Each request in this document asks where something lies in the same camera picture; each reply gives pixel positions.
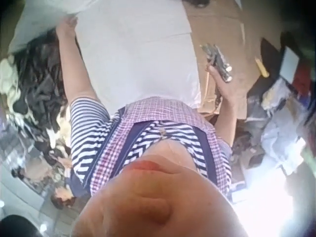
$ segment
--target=woman's right arm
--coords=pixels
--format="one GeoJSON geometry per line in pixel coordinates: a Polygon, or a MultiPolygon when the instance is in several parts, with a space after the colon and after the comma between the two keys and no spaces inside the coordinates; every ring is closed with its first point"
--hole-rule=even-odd
{"type": "Polygon", "coordinates": [[[71,113],[71,153],[82,181],[107,136],[110,116],[91,85],[75,37],[77,19],[64,19],[56,28],[66,97],[71,113]]]}
{"type": "Polygon", "coordinates": [[[214,67],[209,66],[208,71],[223,96],[220,113],[214,126],[216,134],[231,147],[234,142],[237,123],[237,100],[235,99],[234,88],[231,84],[224,82],[214,67]]]}

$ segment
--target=woman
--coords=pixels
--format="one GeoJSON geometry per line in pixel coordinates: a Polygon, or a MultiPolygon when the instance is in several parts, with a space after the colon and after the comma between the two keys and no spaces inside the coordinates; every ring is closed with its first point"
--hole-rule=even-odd
{"type": "Polygon", "coordinates": [[[92,195],[73,236],[245,236],[224,197],[236,128],[232,88],[207,68],[223,95],[215,127],[182,102],[163,98],[137,101],[110,118],[76,46],[76,24],[67,18],[56,29],[71,104],[73,168],[92,195]]]}

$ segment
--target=red object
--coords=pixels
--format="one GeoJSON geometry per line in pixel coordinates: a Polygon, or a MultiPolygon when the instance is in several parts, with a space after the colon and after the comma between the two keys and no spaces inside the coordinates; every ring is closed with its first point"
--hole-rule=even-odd
{"type": "Polygon", "coordinates": [[[295,72],[293,87],[302,96],[308,96],[311,88],[311,70],[312,68],[300,60],[295,72]]]}

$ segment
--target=checkered apron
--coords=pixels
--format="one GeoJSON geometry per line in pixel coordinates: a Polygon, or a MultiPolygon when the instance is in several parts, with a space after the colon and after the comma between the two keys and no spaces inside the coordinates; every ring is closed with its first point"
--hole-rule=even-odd
{"type": "Polygon", "coordinates": [[[121,121],[106,144],[100,159],[97,161],[90,181],[90,192],[93,195],[110,179],[129,131],[138,122],[151,120],[169,120],[195,126],[205,132],[215,163],[217,186],[225,193],[228,188],[226,171],[222,163],[215,128],[195,110],[177,100],[151,97],[127,105],[121,121]]]}

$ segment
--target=striped shirt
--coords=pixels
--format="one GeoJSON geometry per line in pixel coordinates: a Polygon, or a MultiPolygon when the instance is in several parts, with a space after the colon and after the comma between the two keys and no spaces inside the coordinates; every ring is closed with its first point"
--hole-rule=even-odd
{"type": "Polygon", "coordinates": [[[110,118],[102,104],[80,98],[71,105],[71,124],[74,172],[91,194],[164,139],[182,144],[197,171],[224,194],[228,192],[230,147],[216,137],[211,124],[182,102],[149,98],[127,105],[110,118]]]}

